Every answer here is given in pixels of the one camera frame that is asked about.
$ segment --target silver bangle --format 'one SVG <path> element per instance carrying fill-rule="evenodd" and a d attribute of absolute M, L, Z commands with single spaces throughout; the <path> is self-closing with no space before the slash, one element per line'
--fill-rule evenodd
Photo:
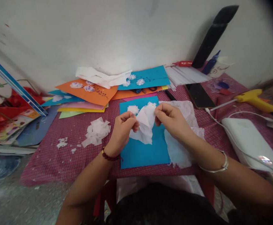
<path fill-rule="evenodd" d="M 204 171 L 206 171 L 206 172 L 209 172 L 209 173 L 217 173 L 217 172 L 222 172 L 222 171 L 224 171 L 224 170 L 227 170 L 228 165 L 229 165 L 228 157 L 227 157 L 227 155 L 225 154 L 224 151 L 221 151 L 221 150 L 219 150 L 219 151 L 222 152 L 222 153 L 224 154 L 224 156 L 225 156 L 225 163 L 224 163 L 224 165 L 222 166 L 222 169 L 219 169 L 219 170 L 207 170 L 207 169 L 202 168 L 200 165 L 198 165 L 198 166 L 199 166 L 202 170 L 204 170 Z"/>

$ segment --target glue gun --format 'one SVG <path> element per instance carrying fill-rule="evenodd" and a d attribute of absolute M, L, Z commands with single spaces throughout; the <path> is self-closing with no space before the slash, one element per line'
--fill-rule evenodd
<path fill-rule="evenodd" d="M 271 113 L 273 112 L 273 105 L 263 101 L 262 99 L 260 99 L 258 96 L 262 93 L 262 89 L 254 89 L 251 91 L 247 91 L 245 93 L 242 93 L 240 95 L 237 95 L 234 97 L 233 100 L 226 102 L 224 104 L 221 104 L 215 108 L 212 108 L 210 111 L 213 111 L 217 108 L 221 108 L 224 105 L 228 105 L 232 102 L 246 102 L 254 107 L 256 107 L 257 109 L 263 111 L 264 113 Z"/>

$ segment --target green paper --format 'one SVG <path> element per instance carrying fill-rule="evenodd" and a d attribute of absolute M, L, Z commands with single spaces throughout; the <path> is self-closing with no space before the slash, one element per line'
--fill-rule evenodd
<path fill-rule="evenodd" d="M 82 113 L 86 113 L 86 112 L 61 112 L 59 119 L 63 119 L 63 118 L 68 118 L 68 117 L 72 117 L 72 116 L 76 116 Z"/>

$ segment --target red checkered tablecloth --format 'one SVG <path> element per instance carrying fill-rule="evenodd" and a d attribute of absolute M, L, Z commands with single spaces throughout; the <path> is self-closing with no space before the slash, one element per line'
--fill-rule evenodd
<path fill-rule="evenodd" d="M 223 74 L 222 78 L 231 79 L 226 74 Z M 234 81 L 237 92 L 232 96 L 223 96 L 219 93 L 212 93 L 206 86 L 206 83 L 207 82 L 202 85 L 214 102 L 216 102 L 216 99 L 219 97 L 220 101 L 224 103 L 231 100 L 232 96 L 248 90 L 243 85 Z M 170 92 L 177 101 L 190 100 L 184 86 L 179 86 L 175 92 L 172 90 L 170 90 Z M 160 101 L 170 101 L 163 91 L 160 91 L 157 96 Z M 119 103 L 121 102 L 124 101 L 122 99 L 111 101 L 105 113 L 83 113 L 64 119 L 59 119 L 60 113 L 58 113 L 39 148 L 26 166 L 20 182 L 25 186 L 40 185 L 48 182 L 73 182 L 86 165 L 90 163 L 102 149 L 102 145 L 89 145 L 86 148 L 77 147 L 77 144 L 81 144 L 81 142 L 86 139 L 85 134 L 87 133 L 87 127 L 91 121 L 102 117 L 104 121 L 107 120 L 110 122 L 112 130 L 115 117 L 119 115 Z M 218 121 L 237 111 L 259 113 L 256 108 L 246 103 L 235 103 L 234 105 L 237 107 L 233 107 L 232 105 L 233 104 L 220 108 Z M 225 151 L 230 157 L 237 159 L 224 129 L 215 123 L 203 109 L 195 109 L 195 115 L 199 127 L 205 129 L 205 140 L 215 148 Z M 241 113 L 233 117 L 251 120 L 273 149 L 273 129 L 266 126 L 266 120 L 249 113 Z M 104 145 L 108 143 L 111 133 L 112 132 L 103 139 Z M 68 145 L 58 149 L 56 147 L 59 143 L 58 139 L 65 137 L 68 137 Z M 77 149 L 74 154 L 71 152 L 73 148 Z M 196 171 L 197 166 L 180 169 L 177 166 L 173 167 L 166 164 L 120 169 L 120 161 L 117 161 L 110 171 L 109 179 L 152 175 L 191 175 L 196 174 Z"/>

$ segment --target blue glue bottle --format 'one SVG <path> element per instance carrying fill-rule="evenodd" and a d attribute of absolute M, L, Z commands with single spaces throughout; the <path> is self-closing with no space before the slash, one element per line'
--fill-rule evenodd
<path fill-rule="evenodd" d="M 219 53 L 221 50 L 218 51 L 218 53 L 216 53 L 206 64 L 206 66 L 204 67 L 204 69 L 202 70 L 202 73 L 204 74 L 209 74 L 209 72 L 211 71 L 211 68 L 215 65 L 215 63 L 218 60 L 219 57 Z"/>

